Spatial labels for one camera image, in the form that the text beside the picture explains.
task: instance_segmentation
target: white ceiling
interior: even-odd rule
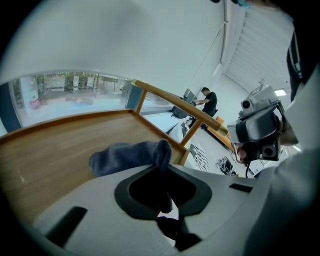
[[[284,88],[290,95],[287,51],[293,34],[292,19],[281,11],[253,6],[236,11],[235,47],[229,63],[224,63],[224,73],[249,92],[264,79],[265,85]]]

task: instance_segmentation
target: wooden post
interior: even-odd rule
[[[196,131],[198,130],[198,128],[202,125],[202,121],[200,121],[199,119],[197,119],[194,124],[192,125],[192,127],[190,128],[190,130],[187,132],[187,134],[184,136],[184,138],[181,141],[181,145],[184,147],[188,141],[191,139],[191,137],[196,133]]]
[[[138,106],[137,106],[136,111],[135,111],[137,114],[140,114],[140,111],[142,109],[142,105],[144,104],[146,95],[147,95],[147,91],[143,90],[142,94],[140,96],[140,100],[139,100]]]

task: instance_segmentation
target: black hair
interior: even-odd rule
[[[209,90],[207,87],[203,87],[202,90],[201,90],[201,92],[202,92],[202,93],[203,93],[203,92],[210,92],[210,90]]]

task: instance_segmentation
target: white wall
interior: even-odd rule
[[[2,123],[2,120],[0,118],[0,137],[7,134],[7,130],[6,128],[4,127],[4,124]]]
[[[47,0],[16,34],[0,84],[29,74],[86,71],[135,78],[176,95],[208,83],[222,52],[224,1]]]
[[[225,125],[237,120],[241,110],[240,102],[249,95],[249,92],[225,74],[222,74],[209,89],[215,92],[218,100],[216,105],[218,112],[214,117],[221,117]]]

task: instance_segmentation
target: wooden bed frame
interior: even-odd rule
[[[15,214],[31,223],[57,200],[93,179],[89,158],[113,143],[135,144],[166,139],[172,164],[184,165],[185,145],[202,123],[226,135],[219,122],[178,97],[150,84],[142,88],[137,110],[87,113],[38,123],[0,138],[1,187]],[[147,92],[153,93],[197,118],[179,143],[140,115]]]

